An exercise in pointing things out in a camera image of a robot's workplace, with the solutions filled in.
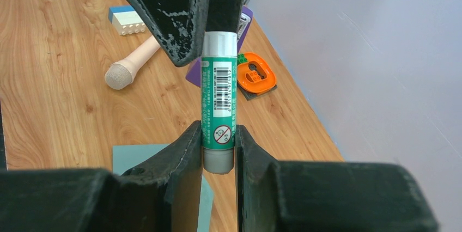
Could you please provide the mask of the white green glue stick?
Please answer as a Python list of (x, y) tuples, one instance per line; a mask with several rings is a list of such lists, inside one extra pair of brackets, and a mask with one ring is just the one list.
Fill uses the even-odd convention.
[(234, 167), (237, 54), (201, 57), (201, 127), (203, 166), (213, 174)]

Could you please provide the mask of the grey-green envelope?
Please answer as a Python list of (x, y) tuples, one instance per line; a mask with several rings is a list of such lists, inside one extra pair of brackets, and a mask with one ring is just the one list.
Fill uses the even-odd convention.
[[(163, 174), (164, 171), (161, 168), (168, 164), (163, 159), (155, 159), (154, 156), (168, 146), (168, 143), (115, 145), (112, 149), (113, 172), (121, 176), (137, 175), (157, 178), (159, 175), (154, 171), (159, 170)], [(209, 231), (214, 192), (204, 174), (201, 178), (197, 231)]]

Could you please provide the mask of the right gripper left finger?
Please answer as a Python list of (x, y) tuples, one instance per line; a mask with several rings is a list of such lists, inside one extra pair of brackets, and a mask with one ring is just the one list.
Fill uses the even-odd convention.
[(103, 168), (1, 171), (1, 231), (196, 231), (200, 121), (159, 152), (154, 176)]

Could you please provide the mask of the white blue toy brick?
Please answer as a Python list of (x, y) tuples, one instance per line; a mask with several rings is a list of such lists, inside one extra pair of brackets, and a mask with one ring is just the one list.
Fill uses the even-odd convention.
[(147, 27), (130, 5), (109, 7), (108, 20), (119, 35), (144, 33)]

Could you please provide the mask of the pink toy microphone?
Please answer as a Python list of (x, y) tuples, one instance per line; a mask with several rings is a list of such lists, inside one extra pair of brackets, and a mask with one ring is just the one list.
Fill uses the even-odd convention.
[(160, 44), (150, 36), (126, 58), (113, 63), (105, 73), (106, 84), (115, 90), (121, 90), (131, 84), (141, 67), (159, 50)]

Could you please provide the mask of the purple stand with device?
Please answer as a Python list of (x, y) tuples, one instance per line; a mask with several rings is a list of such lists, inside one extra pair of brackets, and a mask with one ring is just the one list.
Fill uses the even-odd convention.
[[(248, 7), (243, 6), (238, 31), (234, 36), (231, 36), (231, 32), (206, 32), (202, 54), (206, 57), (219, 58), (237, 54), (243, 45), (252, 20), (253, 12)], [(201, 67), (201, 57), (199, 57), (192, 62), (186, 74), (186, 79), (198, 87), (201, 86), (202, 82)]]

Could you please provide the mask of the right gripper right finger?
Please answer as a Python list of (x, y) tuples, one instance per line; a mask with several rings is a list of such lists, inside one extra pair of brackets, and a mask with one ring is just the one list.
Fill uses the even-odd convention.
[(438, 231), (417, 181), (387, 163), (279, 161), (235, 135), (238, 231)]

